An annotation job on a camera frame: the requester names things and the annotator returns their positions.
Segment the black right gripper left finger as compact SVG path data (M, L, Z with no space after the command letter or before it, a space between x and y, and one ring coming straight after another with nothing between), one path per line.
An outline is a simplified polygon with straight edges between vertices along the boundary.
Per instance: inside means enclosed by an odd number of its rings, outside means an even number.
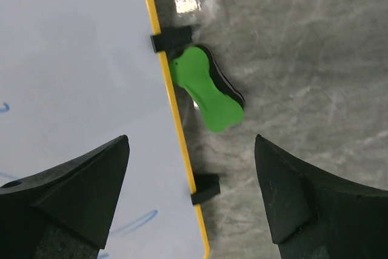
M128 137L1 186L1 258L97 258L129 161Z

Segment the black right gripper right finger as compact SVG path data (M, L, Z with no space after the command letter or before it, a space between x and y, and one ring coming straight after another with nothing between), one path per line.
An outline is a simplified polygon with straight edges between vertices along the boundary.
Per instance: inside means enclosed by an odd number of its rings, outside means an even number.
M331 174L261 135L255 165L281 258L387 258L387 191Z

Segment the yellow framed whiteboard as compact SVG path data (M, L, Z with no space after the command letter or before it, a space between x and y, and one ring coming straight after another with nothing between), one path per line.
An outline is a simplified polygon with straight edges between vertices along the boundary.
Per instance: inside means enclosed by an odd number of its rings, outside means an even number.
M154 0L1 0L1 183L126 135L101 258L207 258Z

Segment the green whiteboard eraser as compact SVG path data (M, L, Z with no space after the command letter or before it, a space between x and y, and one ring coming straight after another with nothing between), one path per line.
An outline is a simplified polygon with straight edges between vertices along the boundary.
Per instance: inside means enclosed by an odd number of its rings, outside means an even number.
M186 48L169 63L173 82L183 88L199 108L204 125L219 133L244 118L244 98L219 68L204 44Z

